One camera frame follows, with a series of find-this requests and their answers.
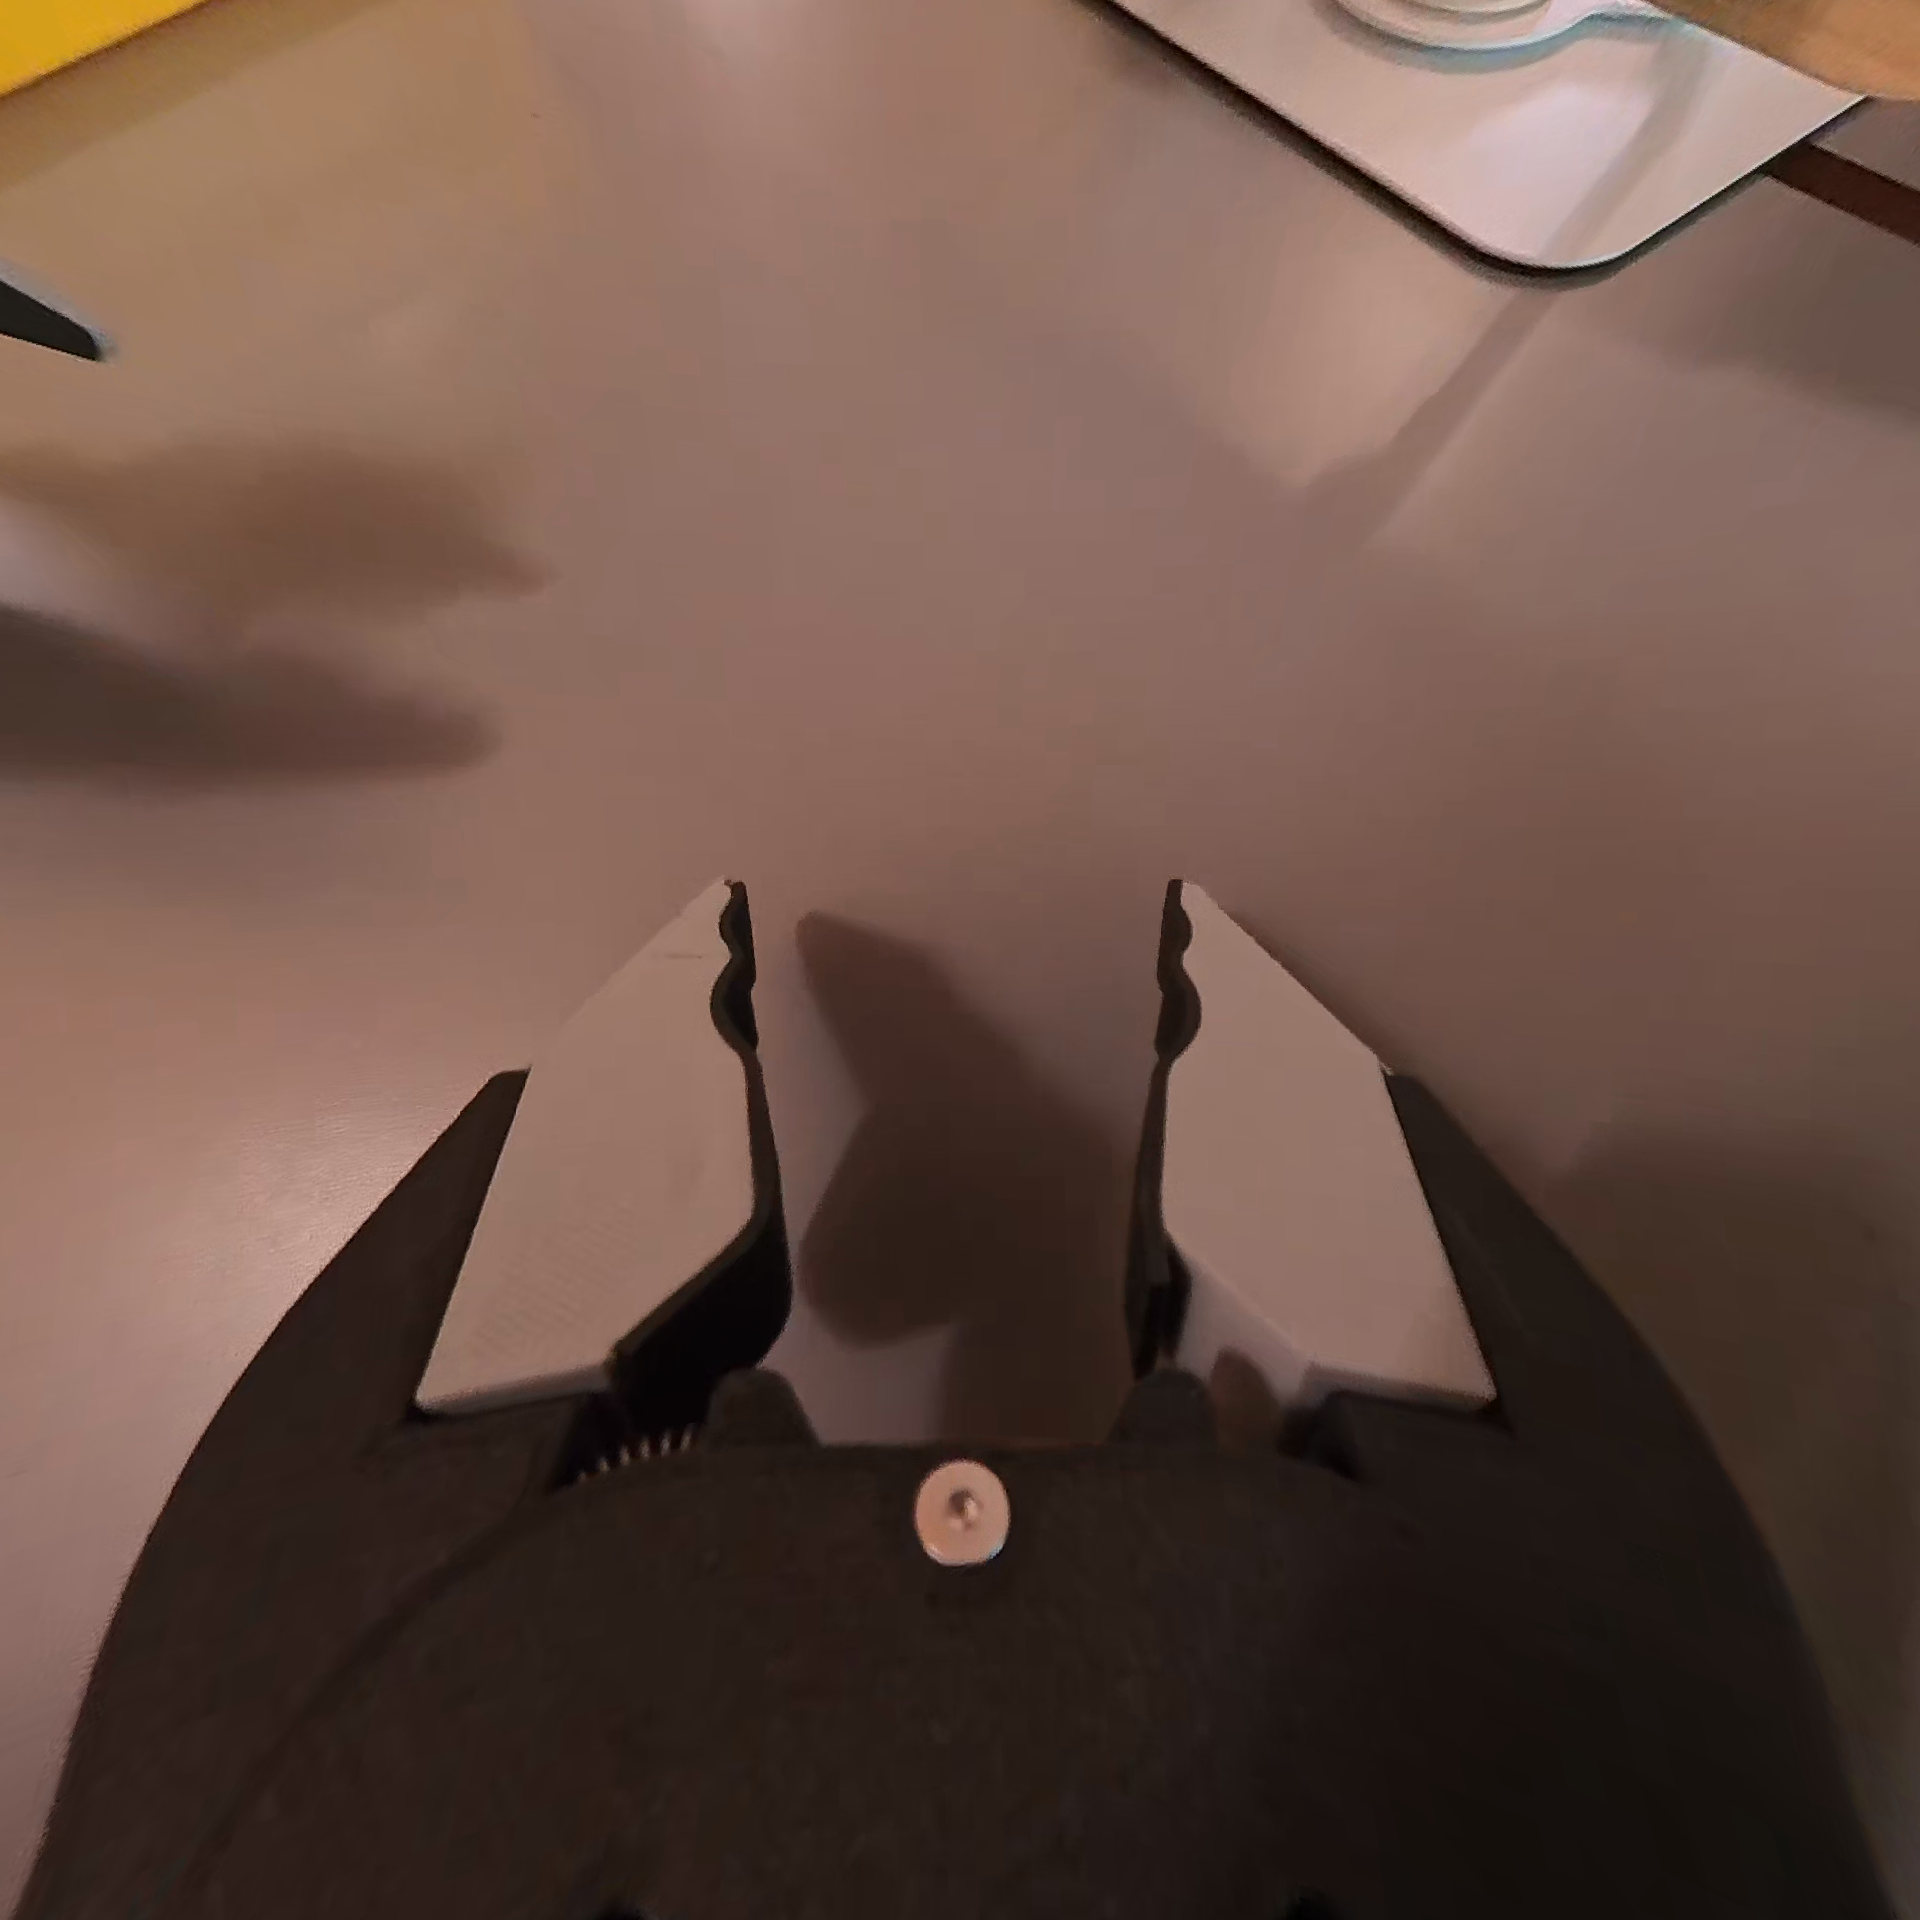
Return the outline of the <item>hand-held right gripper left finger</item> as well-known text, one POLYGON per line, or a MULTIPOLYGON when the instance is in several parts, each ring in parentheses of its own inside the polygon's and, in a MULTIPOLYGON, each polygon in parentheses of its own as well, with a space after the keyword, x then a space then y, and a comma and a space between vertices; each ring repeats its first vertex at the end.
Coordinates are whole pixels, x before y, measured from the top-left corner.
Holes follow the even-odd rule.
POLYGON ((536 1056, 417 1390, 705 1413, 793 1298, 753 911, 715 879, 536 1056))

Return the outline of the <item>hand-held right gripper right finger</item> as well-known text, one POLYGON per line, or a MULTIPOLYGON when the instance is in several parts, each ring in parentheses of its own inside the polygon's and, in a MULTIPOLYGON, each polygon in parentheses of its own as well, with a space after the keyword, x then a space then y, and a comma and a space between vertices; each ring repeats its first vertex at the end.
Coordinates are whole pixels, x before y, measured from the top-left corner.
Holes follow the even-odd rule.
POLYGON ((1194 879, 1164 893, 1160 1014, 1128 1214, 1136 1375, 1253 1394, 1496 1402, 1387 1070, 1194 879))

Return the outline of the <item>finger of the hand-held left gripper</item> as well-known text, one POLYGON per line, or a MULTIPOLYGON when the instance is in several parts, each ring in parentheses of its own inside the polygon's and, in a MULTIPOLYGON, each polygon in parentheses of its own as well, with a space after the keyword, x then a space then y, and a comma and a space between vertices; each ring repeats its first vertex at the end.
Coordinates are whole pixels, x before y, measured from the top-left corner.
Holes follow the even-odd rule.
POLYGON ((112 337, 9 259, 2 259, 2 341, 91 366, 112 360, 112 337))

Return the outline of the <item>yellow box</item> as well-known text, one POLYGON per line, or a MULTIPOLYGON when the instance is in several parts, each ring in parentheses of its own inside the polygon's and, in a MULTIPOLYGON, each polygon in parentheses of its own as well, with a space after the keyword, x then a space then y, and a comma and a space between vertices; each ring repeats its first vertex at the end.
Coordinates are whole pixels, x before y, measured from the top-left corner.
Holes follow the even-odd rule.
POLYGON ((200 7, 202 1, 2 1, 2 95, 200 7))

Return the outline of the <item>white and wooden document stand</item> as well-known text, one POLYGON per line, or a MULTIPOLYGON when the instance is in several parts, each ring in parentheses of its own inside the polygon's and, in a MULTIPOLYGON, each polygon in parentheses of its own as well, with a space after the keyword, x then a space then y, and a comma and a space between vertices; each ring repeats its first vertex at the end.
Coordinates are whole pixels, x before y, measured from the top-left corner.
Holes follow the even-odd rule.
POLYGON ((1820 3, 1097 3, 1461 253, 1612 269, 1755 178, 1916 245, 1905 173, 1835 129, 1916 95, 1820 3))

